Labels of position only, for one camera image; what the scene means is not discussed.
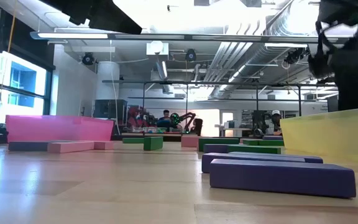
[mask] pink foam panel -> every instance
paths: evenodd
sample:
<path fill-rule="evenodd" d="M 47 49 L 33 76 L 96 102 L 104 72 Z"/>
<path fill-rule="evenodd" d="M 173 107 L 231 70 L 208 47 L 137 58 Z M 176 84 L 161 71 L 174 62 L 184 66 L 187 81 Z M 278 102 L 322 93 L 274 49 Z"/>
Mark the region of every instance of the pink foam panel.
<path fill-rule="evenodd" d="M 101 149 L 101 150 L 114 149 L 114 143 L 112 141 L 95 141 L 94 149 Z"/>
<path fill-rule="evenodd" d="M 49 153 L 66 153 L 66 152 L 80 152 L 92 150 L 94 142 L 78 141 L 78 142 L 53 142 L 48 144 Z"/>
<path fill-rule="evenodd" d="M 182 147 L 198 147 L 199 136 L 182 136 L 181 146 Z"/>
<path fill-rule="evenodd" d="M 10 141 L 110 141 L 113 121 L 82 116 L 6 116 Z"/>

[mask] yellow foam panel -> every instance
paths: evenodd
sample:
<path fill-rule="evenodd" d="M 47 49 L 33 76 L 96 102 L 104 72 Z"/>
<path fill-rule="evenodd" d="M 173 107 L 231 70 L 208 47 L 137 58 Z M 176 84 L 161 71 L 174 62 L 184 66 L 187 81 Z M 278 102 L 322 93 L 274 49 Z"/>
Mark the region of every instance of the yellow foam panel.
<path fill-rule="evenodd" d="M 285 147 L 358 159 L 358 109 L 281 120 Z"/>

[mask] ceiling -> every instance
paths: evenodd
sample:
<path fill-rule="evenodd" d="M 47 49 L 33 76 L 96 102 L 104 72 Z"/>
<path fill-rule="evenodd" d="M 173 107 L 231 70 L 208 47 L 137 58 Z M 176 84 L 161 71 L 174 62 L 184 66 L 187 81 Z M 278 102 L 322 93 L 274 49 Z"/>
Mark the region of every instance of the ceiling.
<path fill-rule="evenodd" d="M 255 20 L 269 21 L 282 7 L 290 0 L 267 0 L 262 8 L 247 8 L 240 0 L 220 0 L 208 7 L 193 6 L 194 0 L 114 0 L 128 16 L 144 28 L 142 33 L 171 33 L 171 34 L 227 34 L 233 24 L 239 22 L 251 24 Z M 171 6 L 171 11 L 167 11 L 167 5 Z M 0 7 L 9 13 L 15 9 L 15 0 L 0 0 Z M 41 32 L 105 32 L 103 30 L 88 29 L 87 25 L 76 26 L 70 23 L 69 17 L 60 11 L 38 1 L 38 0 L 18 0 L 16 6 L 16 16 L 34 30 Z M 296 10 L 293 21 L 302 21 L 311 24 L 312 29 L 308 35 L 313 35 L 314 18 L 305 17 L 307 8 Z M 343 34 L 342 31 L 334 31 L 335 35 Z M 103 52 L 95 52 L 94 56 L 98 61 L 111 60 L 120 63 L 121 76 L 125 80 L 150 80 L 150 71 L 155 63 L 146 60 L 146 43 L 149 41 L 112 41 L 110 40 L 70 40 L 65 44 L 65 50 L 76 60 L 84 55 L 81 47 L 93 47 L 104 49 Z M 221 46 L 221 42 L 188 42 L 188 41 L 168 41 L 170 54 L 173 56 L 167 61 L 168 69 L 194 68 L 197 63 L 210 65 Z M 110 47 L 114 47 L 114 52 L 110 53 Z M 188 49 L 195 49 L 197 53 L 197 63 L 185 63 L 185 52 Z M 282 60 L 287 55 L 289 48 L 276 49 L 275 60 L 265 62 L 275 64 L 276 67 L 255 68 L 255 71 L 263 71 L 260 76 L 261 82 L 302 82 L 309 78 L 310 73 L 305 62 L 300 61 L 292 65 L 289 69 L 284 69 Z M 228 80 L 230 76 L 245 62 L 245 56 L 231 67 L 221 81 Z"/>

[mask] person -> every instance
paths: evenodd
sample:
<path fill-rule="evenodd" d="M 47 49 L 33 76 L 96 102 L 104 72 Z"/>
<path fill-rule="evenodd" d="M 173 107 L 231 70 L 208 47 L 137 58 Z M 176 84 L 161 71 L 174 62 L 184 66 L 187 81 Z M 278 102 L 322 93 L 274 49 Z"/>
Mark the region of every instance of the person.
<path fill-rule="evenodd" d="M 171 118 L 169 117 L 169 110 L 164 110 L 164 117 L 160 118 L 159 120 L 171 120 Z"/>
<path fill-rule="evenodd" d="M 279 110 L 272 111 L 272 120 L 266 121 L 266 125 L 268 128 L 266 129 L 266 134 L 270 135 L 280 135 L 281 134 L 281 127 L 280 127 L 280 119 L 281 114 Z"/>

